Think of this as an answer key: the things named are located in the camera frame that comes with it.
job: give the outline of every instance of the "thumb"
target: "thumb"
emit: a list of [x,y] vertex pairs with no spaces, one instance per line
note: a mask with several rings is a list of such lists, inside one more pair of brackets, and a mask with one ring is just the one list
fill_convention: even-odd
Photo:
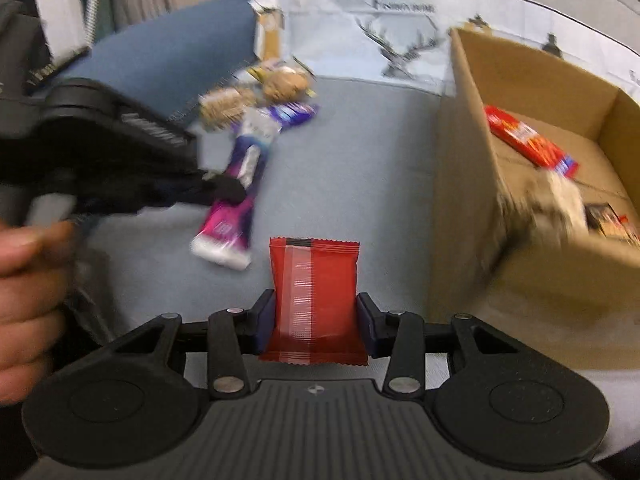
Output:
[[22,270],[42,250],[42,230],[0,224],[0,276]]

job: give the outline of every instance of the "red snack packet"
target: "red snack packet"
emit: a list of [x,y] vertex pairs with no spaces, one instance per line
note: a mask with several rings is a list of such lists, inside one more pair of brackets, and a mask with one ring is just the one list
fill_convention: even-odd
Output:
[[567,178],[578,170],[578,163],[567,153],[522,121],[495,106],[485,106],[484,113],[492,134],[535,165],[557,171]]
[[272,238],[276,323],[265,361],[366,365],[356,318],[357,242]]

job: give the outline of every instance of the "red candy wrapper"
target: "red candy wrapper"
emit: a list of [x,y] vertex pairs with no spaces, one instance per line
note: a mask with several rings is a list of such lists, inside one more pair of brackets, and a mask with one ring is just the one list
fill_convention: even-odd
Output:
[[484,113],[492,134],[535,165],[557,171],[567,178],[578,170],[578,163],[567,153],[522,121],[495,106],[485,106]]
[[356,317],[357,242],[272,238],[276,323],[265,361],[366,365]]

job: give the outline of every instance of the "finger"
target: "finger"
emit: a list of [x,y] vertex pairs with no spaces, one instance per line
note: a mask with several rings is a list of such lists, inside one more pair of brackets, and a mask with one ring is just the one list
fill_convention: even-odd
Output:
[[59,310],[21,323],[0,325],[0,370],[32,362],[62,336],[65,317]]
[[24,400],[51,368],[50,357],[43,355],[31,363],[0,371],[0,405],[9,406]]
[[68,269],[35,269],[0,280],[0,324],[27,321],[46,314],[66,296]]
[[13,274],[26,267],[40,253],[43,243],[41,229],[0,228],[0,276]]
[[72,222],[58,222],[43,232],[44,253],[48,263],[69,263],[76,252],[76,229]]

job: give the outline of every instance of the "cardboard box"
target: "cardboard box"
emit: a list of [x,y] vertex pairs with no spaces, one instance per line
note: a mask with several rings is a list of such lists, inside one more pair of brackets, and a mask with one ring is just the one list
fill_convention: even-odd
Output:
[[591,233],[559,244],[516,239],[514,204],[539,170],[491,134],[483,107],[507,111],[566,150],[580,164],[574,180],[584,202],[608,202],[636,226],[640,107],[551,54],[481,32],[450,36],[428,318],[471,311],[568,365],[637,367],[640,250]]

